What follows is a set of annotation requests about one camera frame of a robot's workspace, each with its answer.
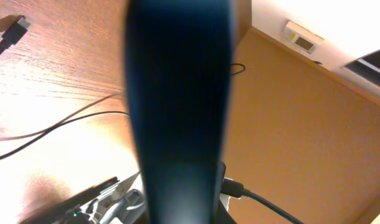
white ceiling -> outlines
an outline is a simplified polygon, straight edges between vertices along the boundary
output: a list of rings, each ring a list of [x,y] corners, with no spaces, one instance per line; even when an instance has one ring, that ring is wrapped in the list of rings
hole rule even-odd
[[[380,0],[252,0],[252,25],[274,39],[288,20],[325,39],[304,55],[328,70],[380,49]]]

black plug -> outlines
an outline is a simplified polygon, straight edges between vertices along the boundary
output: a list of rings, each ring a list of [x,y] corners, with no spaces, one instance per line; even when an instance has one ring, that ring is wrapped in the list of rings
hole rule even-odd
[[[11,45],[16,45],[28,31],[29,26],[30,23],[26,21],[25,17],[21,17],[14,22],[2,35],[3,40],[0,42],[0,55]]]
[[[234,180],[225,178],[222,183],[221,193],[235,198],[241,198],[244,193],[244,185]]]

usb cable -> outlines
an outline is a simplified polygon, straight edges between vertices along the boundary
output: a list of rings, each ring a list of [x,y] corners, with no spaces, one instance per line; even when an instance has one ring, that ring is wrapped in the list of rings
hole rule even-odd
[[[270,208],[275,213],[281,215],[286,220],[290,221],[293,224],[303,224],[300,220],[289,214],[288,212],[282,210],[278,206],[274,205],[272,202],[269,202],[268,200],[264,199],[263,197],[251,192],[248,189],[245,189],[243,184],[238,183],[234,180],[230,180],[225,178],[222,183],[221,193],[230,195],[235,198],[241,198],[241,196],[245,196],[248,198],[252,198],[256,200],[257,202],[261,203],[262,205],[265,205],[266,207]]]
[[[25,17],[22,17],[3,33],[3,40],[0,42],[0,55],[11,45],[16,45],[20,41],[21,37],[28,31],[29,25],[30,23],[26,21]]]

wooden desk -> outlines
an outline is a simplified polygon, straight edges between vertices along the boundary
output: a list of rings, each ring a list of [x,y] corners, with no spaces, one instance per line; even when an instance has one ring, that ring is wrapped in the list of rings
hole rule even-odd
[[[122,92],[123,4],[0,1],[0,19],[23,14],[31,23],[22,40],[0,56],[0,137],[44,129]],[[124,104],[123,97],[114,97],[80,115],[127,111]],[[26,141],[0,142],[0,154]],[[15,223],[111,176],[128,177],[137,170],[132,152],[129,120],[122,115],[87,118],[50,133],[0,161],[0,223]]]

beige wall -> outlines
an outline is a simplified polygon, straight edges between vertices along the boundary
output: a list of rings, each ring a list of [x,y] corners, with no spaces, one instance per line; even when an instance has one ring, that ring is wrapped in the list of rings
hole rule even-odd
[[[251,0],[231,0],[235,19],[235,45],[238,46],[241,39],[251,27],[252,3]]]
[[[305,223],[359,220],[380,194],[380,107],[253,32],[236,55],[226,176]],[[229,211],[288,223],[247,198]]]

